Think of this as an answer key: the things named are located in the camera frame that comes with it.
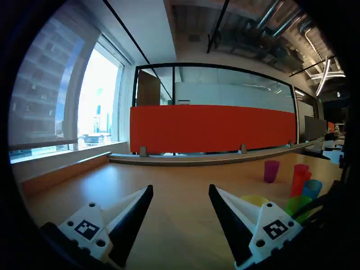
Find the desk divider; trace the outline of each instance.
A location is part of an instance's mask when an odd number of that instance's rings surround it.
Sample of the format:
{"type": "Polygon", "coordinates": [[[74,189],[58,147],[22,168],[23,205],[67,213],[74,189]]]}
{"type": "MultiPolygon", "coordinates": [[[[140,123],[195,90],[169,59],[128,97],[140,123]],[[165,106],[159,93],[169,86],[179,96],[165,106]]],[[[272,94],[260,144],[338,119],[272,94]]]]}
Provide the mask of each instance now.
{"type": "Polygon", "coordinates": [[[130,150],[219,152],[295,142],[292,112],[219,105],[139,106],[130,110],[130,150]]]}

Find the table surface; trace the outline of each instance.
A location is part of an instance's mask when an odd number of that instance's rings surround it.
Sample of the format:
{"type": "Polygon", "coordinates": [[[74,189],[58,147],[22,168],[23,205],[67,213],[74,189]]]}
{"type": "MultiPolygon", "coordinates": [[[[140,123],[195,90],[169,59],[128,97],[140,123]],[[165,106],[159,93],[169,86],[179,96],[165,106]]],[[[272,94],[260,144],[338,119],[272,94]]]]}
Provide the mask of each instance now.
{"type": "Polygon", "coordinates": [[[108,208],[149,184],[154,197],[127,260],[127,269],[233,269],[234,258],[208,196],[209,184],[241,197],[258,194],[283,209],[293,166],[309,165],[326,193],[342,170],[329,160],[290,153],[276,180],[264,183],[264,161],[202,167],[154,167],[107,163],[27,201],[38,225],[61,224],[88,202],[108,208]]]}

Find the ceiling light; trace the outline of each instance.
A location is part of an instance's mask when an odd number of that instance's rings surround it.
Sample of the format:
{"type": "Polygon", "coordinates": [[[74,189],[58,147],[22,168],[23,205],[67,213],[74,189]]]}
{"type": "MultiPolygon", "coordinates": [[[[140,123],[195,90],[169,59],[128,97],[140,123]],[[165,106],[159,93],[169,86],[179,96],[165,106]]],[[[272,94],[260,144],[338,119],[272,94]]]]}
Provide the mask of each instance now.
{"type": "Polygon", "coordinates": [[[305,94],[303,94],[302,92],[298,91],[298,90],[295,90],[296,93],[298,93],[299,95],[302,95],[304,96],[305,94]]]}
{"type": "MultiPolygon", "coordinates": [[[[321,79],[323,76],[323,73],[318,73],[318,74],[314,74],[314,75],[310,75],[310,78],[312,80],[315,79],[321,79]]],[[[346,77],[343,71],[332,71],[332,72],[328,72],[327,78],[330,77],[346,77]]]]}
{"type": "Polygon", "coordinates": [[[269,87],[262,86],[262,85],[248,85],[248,84],[242,84],[242,86],[251,86],[251,87],[267,88],[269,91],[271,91],[271,89],[270,89],[269,87]]]}
{"type": "Polygon", "coordinates": [[[325,72],[323,73],[323,77],[321,78],[321,81],[320,81],[320,84],[319,84],[319,87],[316,91],[316,96],[318,96],[321,92],[321,89],[323,88],[324,86],[324,83],[325,83],[325,80],[326,80],[326,76],[328,75],[328,72],[329,72],[329,67],[330,67],[330,59],[328,59],[328,57],[326,57],[326,64],[325,64],[325,72]]]}

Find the pink cup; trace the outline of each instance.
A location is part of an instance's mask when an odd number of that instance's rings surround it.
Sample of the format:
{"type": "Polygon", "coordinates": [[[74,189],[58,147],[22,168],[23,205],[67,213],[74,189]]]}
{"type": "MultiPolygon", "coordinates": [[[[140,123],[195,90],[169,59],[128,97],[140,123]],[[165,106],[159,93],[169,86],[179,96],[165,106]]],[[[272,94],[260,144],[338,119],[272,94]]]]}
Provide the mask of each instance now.
{"type": "Polygon", "coordinates": [[[280,161],[268,160],[265,161],[264,181],[266,183],[273,183],[280,167],[280,161]]]}

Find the metal bracket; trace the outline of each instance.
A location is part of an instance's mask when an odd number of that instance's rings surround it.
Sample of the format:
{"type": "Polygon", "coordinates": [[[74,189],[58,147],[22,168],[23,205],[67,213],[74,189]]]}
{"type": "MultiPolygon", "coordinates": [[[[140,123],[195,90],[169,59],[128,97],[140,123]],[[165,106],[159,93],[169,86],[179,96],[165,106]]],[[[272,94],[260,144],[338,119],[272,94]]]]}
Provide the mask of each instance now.
{"type": "Polygon", "coordinates": [[[246,154],[248,151],[246,149],[246,144],[242,144],[240,146],[240,150],[238,151],[239,154],[246,154]]]}
{"type": "Polygon", "coordinates": [[[213,184],[209,197],[236,260],[236,270],[271,256],[302,230],[273,202],[258,207],[213,184]]]}
{"type": "Polygon", "coordinates": [[[108,209],[90,202],[58,228],[90,256],[121,269],[126,264],[152,198],[153,186],[149,185],[108,209]]]}
{"type": "Polygon", "coordinates": [[[148,156],[148,153],[146,153],[146,146],[140,146],[140,157],[145,158],[148,156]]]}

